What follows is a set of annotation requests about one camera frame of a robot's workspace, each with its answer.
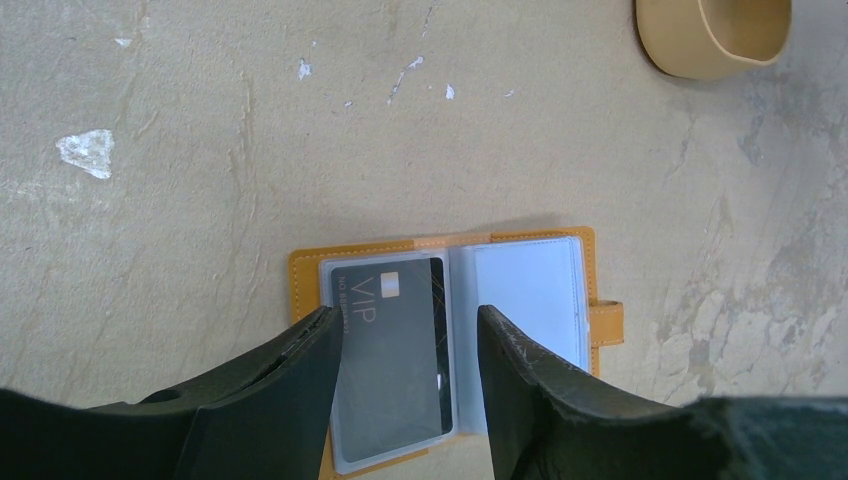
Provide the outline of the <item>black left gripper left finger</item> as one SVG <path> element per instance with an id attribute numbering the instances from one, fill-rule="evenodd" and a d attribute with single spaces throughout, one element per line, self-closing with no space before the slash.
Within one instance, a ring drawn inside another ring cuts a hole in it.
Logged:
<path id="1" fill-rule="evenodd" d="M 321 307 L 142 401 L 92 408 L 1 393 L 5 479 L 315 479 L 342 350 Z"/>

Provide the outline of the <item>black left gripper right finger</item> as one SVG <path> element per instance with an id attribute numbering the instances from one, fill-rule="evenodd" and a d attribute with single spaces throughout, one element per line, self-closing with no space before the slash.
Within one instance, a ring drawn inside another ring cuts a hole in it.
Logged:
<path id="1" fill-rule="evenodd" d="M 705 397 L 673 407 L 614 387 L 478 310 L 498 479 L 843 479 L 843 397 Z"/>

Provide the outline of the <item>orange leather card holder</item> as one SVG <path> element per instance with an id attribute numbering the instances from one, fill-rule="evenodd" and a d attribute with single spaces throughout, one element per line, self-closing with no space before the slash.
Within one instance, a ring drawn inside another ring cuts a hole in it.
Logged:
<path id="1" fill-rule="evenodd" d="M 320 475 L 352 479 L 423 456 L 436 446 L 486 432 L 477 360 L 477 310 L 491 304 L 524 333 L 584 371 L 597 374 L 599 351 L 624 340 L 624 310 L 598 297 L 595 234 L 588 227 L 465 233 L 380 241 L 294 252 L 289 259 L 291 309 L 300 316 L 324 301 L 322 267 L 328 261 L 435 252 L 445 258 L 447 312 L 455 402 L 453 434 L 424 450 L 352 474 L 334 468 L 331 421 Z"/>

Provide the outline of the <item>black VIP credit card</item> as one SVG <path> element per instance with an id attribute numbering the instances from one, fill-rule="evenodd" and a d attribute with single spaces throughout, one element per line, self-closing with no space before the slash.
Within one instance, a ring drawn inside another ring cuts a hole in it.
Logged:
<path id="1" fill-rule="evenodd" d="M 444 256 L 328 261 L 322 280 L 325 303 L 343 320 L 335 470 L 352 474 L 450 437 L 456 407 Z"/>

